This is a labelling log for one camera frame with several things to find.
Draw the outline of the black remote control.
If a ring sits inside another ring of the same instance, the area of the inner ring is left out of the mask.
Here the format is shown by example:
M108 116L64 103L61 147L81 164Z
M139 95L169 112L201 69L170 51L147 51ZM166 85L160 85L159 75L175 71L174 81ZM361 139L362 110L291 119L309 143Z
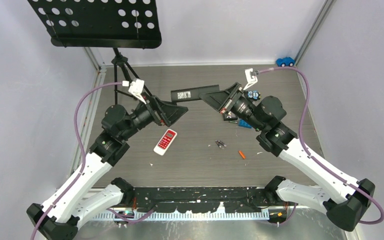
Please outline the black remote control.
M216 92L219 90L220 86L218 84L184 88L172 90L170 92L170 97L171 101L174 103L191 102L200 100L200 94Z

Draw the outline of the orange battery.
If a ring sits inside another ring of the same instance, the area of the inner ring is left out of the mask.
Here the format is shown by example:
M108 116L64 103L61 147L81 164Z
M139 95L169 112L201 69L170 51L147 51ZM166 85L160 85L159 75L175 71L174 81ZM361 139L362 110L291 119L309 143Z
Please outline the orange battery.
M241 156L241 158L242 158L243 160L246 159L245 154L244 154L241 150L239 150L238 153L239 153L239 155Z

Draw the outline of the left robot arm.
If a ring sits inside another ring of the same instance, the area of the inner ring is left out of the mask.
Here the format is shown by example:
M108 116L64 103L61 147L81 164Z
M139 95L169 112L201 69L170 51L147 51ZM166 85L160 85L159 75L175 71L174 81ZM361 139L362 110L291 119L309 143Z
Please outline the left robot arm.
M120 104L108 107L101 121L103 131L89 150L81 153L79 167L49 199L28 207L26 213L35 230L48 240L72 240L85 223L105 209L128 207L135 190L121 177L92 197L83 197L125 155L129 138L151 123L170 127L188 110L154 95L146 95L131 113Z

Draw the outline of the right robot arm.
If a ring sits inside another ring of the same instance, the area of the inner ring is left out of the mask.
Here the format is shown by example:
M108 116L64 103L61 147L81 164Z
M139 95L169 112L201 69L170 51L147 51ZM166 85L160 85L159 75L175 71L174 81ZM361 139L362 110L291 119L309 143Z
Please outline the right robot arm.
M246 121L259 132L256 140L265 151L292 164L317 184L305 186L276 176L267 185L268 203L304 205L325 214L344 231L355 229L372 203L369 197L374 194L374 183L348 175L307 146L282 123L286 111L277 97L266 96L254 104L243 96L239 83L225 90L199 93L198 97L221 114L232 112Z

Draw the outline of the red and white remote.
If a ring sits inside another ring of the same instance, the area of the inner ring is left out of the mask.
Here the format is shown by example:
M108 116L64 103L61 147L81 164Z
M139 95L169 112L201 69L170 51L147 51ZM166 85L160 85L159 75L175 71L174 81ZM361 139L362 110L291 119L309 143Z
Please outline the red and white remote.
M153 148L153 151L160 156L164 156L177 136L178 133L176 131L167 129Z

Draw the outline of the blue flat brick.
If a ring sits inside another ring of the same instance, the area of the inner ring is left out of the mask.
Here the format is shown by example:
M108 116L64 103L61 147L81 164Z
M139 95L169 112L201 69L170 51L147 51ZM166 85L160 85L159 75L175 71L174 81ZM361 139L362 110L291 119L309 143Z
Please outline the blue flat brick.
M243 119L240 119L238 121L238 126L239 127L242 127L242 128L247 128L247 129L252 129L253 127L251 125L249 125L245 120Z

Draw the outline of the dark battery left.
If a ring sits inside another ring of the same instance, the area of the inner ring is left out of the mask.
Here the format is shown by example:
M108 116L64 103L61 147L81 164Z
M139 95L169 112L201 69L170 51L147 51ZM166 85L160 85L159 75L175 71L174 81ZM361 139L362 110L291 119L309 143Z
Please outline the dark battery left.
M218 140L216 140L215 143L217 144L217 146L218 146L220 149L223 147L223 146L221 145L221 143L220 143Z

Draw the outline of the blue toy car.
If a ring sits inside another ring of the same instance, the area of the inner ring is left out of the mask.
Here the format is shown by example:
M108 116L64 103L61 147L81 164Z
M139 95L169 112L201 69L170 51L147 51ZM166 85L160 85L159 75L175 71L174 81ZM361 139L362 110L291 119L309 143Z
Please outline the blue toy car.
M278 67L293 67L295 66L295 60L292 57L283 57L283 58L278 58L275 61L275 64Z

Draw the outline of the black tripod music stand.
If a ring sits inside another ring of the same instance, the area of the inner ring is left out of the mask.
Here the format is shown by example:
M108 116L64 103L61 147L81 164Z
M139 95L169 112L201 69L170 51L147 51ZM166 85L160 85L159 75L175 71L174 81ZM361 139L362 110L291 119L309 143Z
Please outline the black tripod music stand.
M154 0L30 0L56 47L156 49Z

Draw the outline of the black square frame box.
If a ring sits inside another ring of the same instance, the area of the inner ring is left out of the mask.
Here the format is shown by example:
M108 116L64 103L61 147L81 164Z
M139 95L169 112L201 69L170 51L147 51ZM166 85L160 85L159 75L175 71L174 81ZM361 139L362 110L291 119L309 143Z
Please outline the black square frame box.
M234 113L232 113L230 111L229 112L225 112L222 115L222 117L223 117L224 121L236 121L238 119L238 117Z

